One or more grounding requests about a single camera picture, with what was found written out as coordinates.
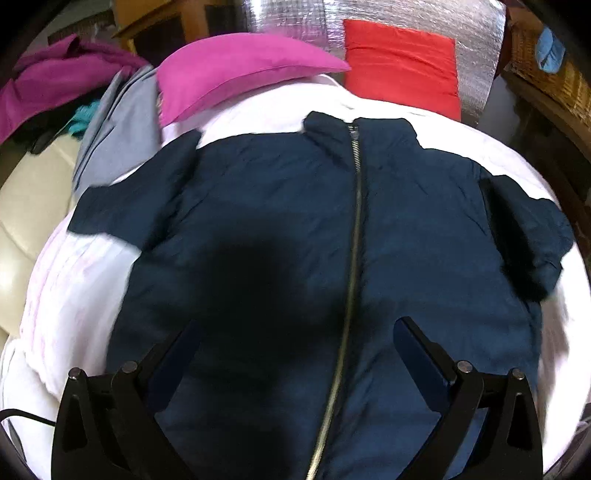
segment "reflective foil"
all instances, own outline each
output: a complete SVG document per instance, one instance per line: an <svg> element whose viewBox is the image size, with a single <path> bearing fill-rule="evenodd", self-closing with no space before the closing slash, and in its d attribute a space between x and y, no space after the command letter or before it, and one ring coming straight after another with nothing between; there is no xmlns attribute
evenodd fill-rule
<svg viewBox="0 0 591 480"><path fill-rule="evenodd" d="M243 11L249 32L275 33L329 50L322 0L245 0Z"/></svg>
<svg viewBox="0 0 591 480"><path fill-rule="evenodd" d="M505 30L497 0L245 0L249 31L276 32L345 56L343 19L415 28L456 40L462 121L476 125L491 89Z"/></svg>

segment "magenta cloth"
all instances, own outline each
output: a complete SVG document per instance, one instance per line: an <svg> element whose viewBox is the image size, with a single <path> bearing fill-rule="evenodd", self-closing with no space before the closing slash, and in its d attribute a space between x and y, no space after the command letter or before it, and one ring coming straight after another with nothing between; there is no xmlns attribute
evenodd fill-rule
<svg viewBox="0 0 591 480"><path fill-rule="evenodd" d="M0 90L0 144L36 114L108 85L120 70L130 76L147 64L125 50L76 35L21 57Z"/></svg>
<svg viewBox="0 0 591 480"><path fill-rule="evenodd" d="M343 60L293 38L264 33L204 38L177 50L158 67L160 125L185 120L255 88L347 70Z"/></svg>

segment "jacket sleeve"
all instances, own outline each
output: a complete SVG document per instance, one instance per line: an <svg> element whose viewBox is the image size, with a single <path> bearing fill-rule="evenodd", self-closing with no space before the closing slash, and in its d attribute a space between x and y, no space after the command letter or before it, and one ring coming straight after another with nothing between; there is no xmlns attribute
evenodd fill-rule
<svg viewBox="0 0 591 480"><path fill-rule="evenodd" d="M140 250L153 248L166 236L178 194L194 173L200 137L199 132L190 131L125 180L88 188L68 230L79 235L108 233Z"/></svg>
<svg viewBox="0 0 591 480"><path fill-rule="evenodd" d="M524 300L540 301L556 286L560 261L573 245L568 219L548 199L532 199L506 175L479 181L505 273Z"/></svg>

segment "blue cloth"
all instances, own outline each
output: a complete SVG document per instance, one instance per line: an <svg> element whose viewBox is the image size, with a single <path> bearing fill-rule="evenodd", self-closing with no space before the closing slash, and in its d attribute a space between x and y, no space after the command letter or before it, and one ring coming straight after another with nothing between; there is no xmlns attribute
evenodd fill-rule
<svg viewBox="0 0 591 480"><path fill-rule="evenodd" d="M392 480L436 424L392 340L411 316L454 359L520 367L535 388L539 301L573 234L549 200L467 158L425 150L403 119L356 120L361 278L346 369L317 478ZM113 186L91 187L69 229L142 250L108 349L110 371L191 320L202 340L157 421L200 479L301 480L343 332L355 166L347 124L189 132ZM450 475L478 436L473 422Z"/></svg>
<svg viewBox="0 0 591 480"><path fill-rule="evenodd" d="M74 138L82 138L92 117L95 115L99 107L100 100L95 100L90 105L82 105L76 109L72 118L64 127L67 132Z"/></svg>
<svg viewBox="0 0 591 480"><path fill-rule="evenodd" d="M546 73L557 73L560 70L566 49L556 35L544 27L535 46L535 59L540 70Z"/></svg>

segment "white sheet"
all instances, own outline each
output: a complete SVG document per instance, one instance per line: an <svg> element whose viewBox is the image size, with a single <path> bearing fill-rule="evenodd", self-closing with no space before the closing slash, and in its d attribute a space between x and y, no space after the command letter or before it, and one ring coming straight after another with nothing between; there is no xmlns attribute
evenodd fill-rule
<svg viewBox="0 0 591 480"><path fill-rule="evenodd" d="M9 338L0 359L0 410L20 408L49 420L57 418L59 403L25 360L20 339ZM53 427L21 417L10 419L22 443L29 468L41 480L51 478ZM8 431L8 420L2 423Z"/></svg>
<svg viewBox="0 0 591 480"><path fill-rule="evenodd" d="M492 174L507 174L534 198L556 201L541 176L516 152L487 135L435 113L360 99L325 76L259 89L163 130L165 143L192 128L200 145L244 133L293 132L310 111L345 121L357 117L405 118L425 148L469 157ZM35 265L25 315L22 348L48 391L59 398L68 370L100 374L106 342L139 252L108 235L74 236L62 222ZM544 432L544 470L573 436L591 385L591 294L576 246L563 259L564 271L545 301L538 409ZM36 437L23 442L39 441Z"/></svg>

